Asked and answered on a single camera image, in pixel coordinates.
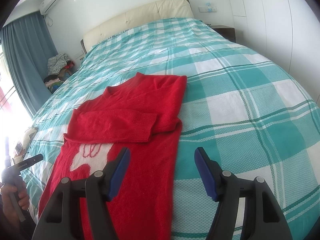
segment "teal plaid bedsheet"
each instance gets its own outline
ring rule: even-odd
[[[293,239],[306,236],[320,214],[319,108],[273,62],[191,18],[151,22],[95,45],[38,111],[39,131],[26,158],[42,153],[44,160],[23,172],[36,219],[72,110],[136,72],[188,77],[179,114],[173,240],[205,239],[217,208],[194,163],[199,146],[238,177],[264,177]],[[241,199],[233,239],[240,238],[243,210]]]

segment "pile of clothes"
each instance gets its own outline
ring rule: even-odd
[[[54,93],[72,75],[70,69],[74,65],[66,53],[60,53],[48,59],[48,76],[44,79],[44,84],[51,93]]]

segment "hand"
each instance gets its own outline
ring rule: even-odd
[[[27,188],[26,188],[26,184],[23,181],[23,190],[19,192],[19,206],[22,207],[23,210],[27,210],[29,207],[29,196],[27,194]],[[12,186],[10,184],[5,184],[1,187],[1,195],[2,195],[2,202],[3,202],[3,213],[6,216],[6,218],[8,219],[8,221],[17,229],[20,228],[19,225],[19,217],[18,214],[16,213],[10,197],[9,197],[9,193],[14,193],[17,191],[17,188],[15,186]]]

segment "curtain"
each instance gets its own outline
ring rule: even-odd
[[[33,117],[51,96],[43,79],[47,62],[57,55],[43,16],[23,16],[0,31],[1,44],[13,84],[26,110]]]

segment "sweater sleeve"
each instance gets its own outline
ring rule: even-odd
[[[129,109],[74,110],[64,138],[75,143],[148,142],[157,114]]]

